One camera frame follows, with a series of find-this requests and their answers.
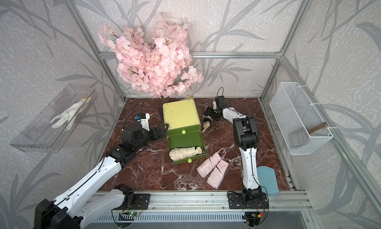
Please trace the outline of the beige umbrella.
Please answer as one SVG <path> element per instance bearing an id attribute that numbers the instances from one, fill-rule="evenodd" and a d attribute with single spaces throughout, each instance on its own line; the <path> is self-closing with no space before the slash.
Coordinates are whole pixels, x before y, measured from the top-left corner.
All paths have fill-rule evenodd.
<path id="1" fill-rule="evenodd" d="M 211 126 L 212 119 L 210 117 L 204 117 L 202 119 L 202 133 L 205 133 L 205 131 Z"/>
<path id="2" fill-rule="evenodd" d="M 172 161 L 178 161 L 193 157 L 202 153 L 201 147 L 174 148 L 170 151 L 169 157 Z"/>

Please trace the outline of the green pink drawer cabinet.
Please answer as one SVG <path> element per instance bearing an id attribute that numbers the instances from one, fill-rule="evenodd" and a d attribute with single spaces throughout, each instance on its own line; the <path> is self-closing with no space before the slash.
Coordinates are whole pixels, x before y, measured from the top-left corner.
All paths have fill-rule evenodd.
<path id="1" fill-rule="evenodd" d="M 164 123 L 169 124 L 167 139 L 169 150 L 174 148 L 201 147 L 202 153 L 172 164 L 192 162 L 206 156 L 202 139 L 201 122 L 193 99 L 165 103 L 163 105 Z"/>

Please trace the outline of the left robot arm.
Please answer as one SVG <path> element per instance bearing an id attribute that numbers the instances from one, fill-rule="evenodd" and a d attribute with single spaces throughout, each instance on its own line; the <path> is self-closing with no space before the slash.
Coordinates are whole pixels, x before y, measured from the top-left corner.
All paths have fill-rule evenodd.
<path id="1" fill-rule="evenodd" d="M 148 129 L 140 122 L 128 125 L 123 131 L 122 142 L 113 147 L 86 176 L 54 200 L 44 199 L 36 206 L 34 228 L 83 229 L 111 210 L 133 207 L 138 203 L 134 190 L 124 184 L 90 204 L 87 201 L 111 177 L 126 167 L 141 148 L 165 138 L 168 128 L 168 124 Z"/>

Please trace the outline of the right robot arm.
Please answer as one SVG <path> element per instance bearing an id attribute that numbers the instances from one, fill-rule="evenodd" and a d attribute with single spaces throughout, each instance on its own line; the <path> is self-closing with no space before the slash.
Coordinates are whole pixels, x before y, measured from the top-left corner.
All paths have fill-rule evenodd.
<path id="1" fill-rule="evenodd" d="M 260 185 L 257 173 L 257 147 L 260 141 L 258 124 L 250 114 L 242 114 L 226 103 L 223 95 L 217 96 L 213 107 L 204 111 L 203 123 L 212 120 L 228 120 L 233 125 L 235 145 L 239 148 L 243 167 L 243 190 L 237 201 L 238 207 L 268 209 L 267 190 Z"/>

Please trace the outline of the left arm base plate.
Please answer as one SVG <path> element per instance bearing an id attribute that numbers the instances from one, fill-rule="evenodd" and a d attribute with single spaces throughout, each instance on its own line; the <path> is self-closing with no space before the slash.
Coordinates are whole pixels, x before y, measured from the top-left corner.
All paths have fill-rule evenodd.
<path id="1" fill-rule="evenodd" d="M 147 210 L 150 202 L 150 194 L 138 193 L 129 196 L 125 202 L 115 210 Z"/>

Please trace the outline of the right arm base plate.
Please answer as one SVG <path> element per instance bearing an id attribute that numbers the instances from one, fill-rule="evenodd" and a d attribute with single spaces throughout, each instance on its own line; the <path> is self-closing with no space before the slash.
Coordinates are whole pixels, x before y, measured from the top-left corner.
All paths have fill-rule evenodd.
<path id="1" fill-rule="evenodd" d="M 261 197 L 250 198 L 243 192 L 228 191 L 228 204 L 230 209 L 268 209 L 269 200 L 266 193 Z"/>

